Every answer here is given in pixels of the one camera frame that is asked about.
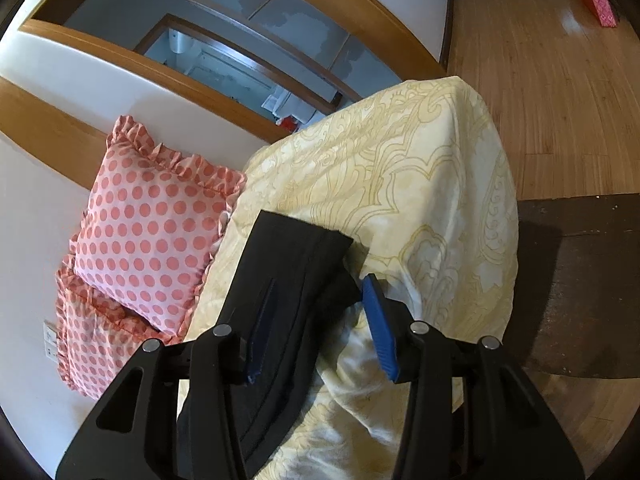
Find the left polka dot pillow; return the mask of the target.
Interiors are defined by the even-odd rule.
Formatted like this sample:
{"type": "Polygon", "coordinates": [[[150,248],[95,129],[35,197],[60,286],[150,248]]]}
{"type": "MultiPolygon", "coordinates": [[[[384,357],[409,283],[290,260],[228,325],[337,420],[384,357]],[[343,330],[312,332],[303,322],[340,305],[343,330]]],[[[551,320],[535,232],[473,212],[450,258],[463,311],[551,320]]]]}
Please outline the left polka dot pillow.
{"type": "Polygon", "coordinates": [[[178,340],[85,283],[74,258],[63,258],[55,273],[58,374],[70,389],[96,400],[143,341],[178,340]]]}

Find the dark floor rug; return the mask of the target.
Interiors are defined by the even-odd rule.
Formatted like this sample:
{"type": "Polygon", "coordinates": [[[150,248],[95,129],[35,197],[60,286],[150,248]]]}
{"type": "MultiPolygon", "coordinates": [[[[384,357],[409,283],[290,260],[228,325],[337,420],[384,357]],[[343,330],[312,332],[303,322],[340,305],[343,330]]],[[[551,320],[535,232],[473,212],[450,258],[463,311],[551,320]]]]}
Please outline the dark floor rug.
{"type": "Polygon", "coordinates": [[[531,370],[639,375],[636,194],[518,203],[518,276],[503,343],[531,370]]]}

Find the black pants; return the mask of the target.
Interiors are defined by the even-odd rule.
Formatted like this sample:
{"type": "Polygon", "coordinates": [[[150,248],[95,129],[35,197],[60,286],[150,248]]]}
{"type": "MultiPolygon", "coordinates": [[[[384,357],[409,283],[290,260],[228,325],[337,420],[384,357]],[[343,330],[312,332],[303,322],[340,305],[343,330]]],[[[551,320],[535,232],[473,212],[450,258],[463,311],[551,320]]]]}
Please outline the black pants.
{"type": "MultiPolygon", "coordinates": [[[[352,239],[283,214],[261,211],[233,275],[218,323],[235,317],[268,284],[276,292],[262,369],[231,388],[233,415],[248,478],[284,441],[303,408],[329,332],[361,294],[346,270],[352,239]]],[[[189,476],[186,396],[178,419],[178,473],[189,476]]]]}

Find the polka dot pillow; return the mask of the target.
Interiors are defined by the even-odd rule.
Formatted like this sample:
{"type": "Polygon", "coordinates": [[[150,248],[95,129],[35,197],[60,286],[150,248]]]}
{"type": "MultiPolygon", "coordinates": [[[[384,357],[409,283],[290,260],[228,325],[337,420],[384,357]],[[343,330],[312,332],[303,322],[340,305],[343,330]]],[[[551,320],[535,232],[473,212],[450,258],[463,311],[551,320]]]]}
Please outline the polka dot pillow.
{"type": "Polygon", "coordinates": [[[72,245],[74,272],[103,295],[181,339],[245,174],[152,139],[116,119],[72,245]]]}
{"type": "Polygon", "coordinates": [[[74,258],[63,258],[55,273],[58,374],[70,389],[96,400],[143,341],[178,340],[85,283],[74,258]]]}

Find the right polka dot pillow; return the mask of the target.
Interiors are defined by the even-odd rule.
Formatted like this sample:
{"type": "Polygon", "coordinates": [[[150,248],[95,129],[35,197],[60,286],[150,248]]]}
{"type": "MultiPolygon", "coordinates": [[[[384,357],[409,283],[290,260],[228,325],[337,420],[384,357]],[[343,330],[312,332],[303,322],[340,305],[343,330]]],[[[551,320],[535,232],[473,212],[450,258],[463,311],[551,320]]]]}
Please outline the right polka dot pillow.
{"type": "Polygon", "coordinates": [[[72,245],[74,272],[103,295],[181,339],[245,174],[152,139],[116,119],[72,245]]]}

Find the white wall switch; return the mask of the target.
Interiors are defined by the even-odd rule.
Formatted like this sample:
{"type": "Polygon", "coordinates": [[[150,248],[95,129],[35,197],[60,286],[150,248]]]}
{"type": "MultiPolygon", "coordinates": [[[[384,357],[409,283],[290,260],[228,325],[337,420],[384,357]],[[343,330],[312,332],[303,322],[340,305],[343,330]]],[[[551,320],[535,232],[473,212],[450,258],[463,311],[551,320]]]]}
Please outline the white wall switch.
{"type": "Polygon", "coordinates": [[[58,334],[52,323],[43,322],[43,344],[46,357],[56,362],[58,360],[58,334]]]}

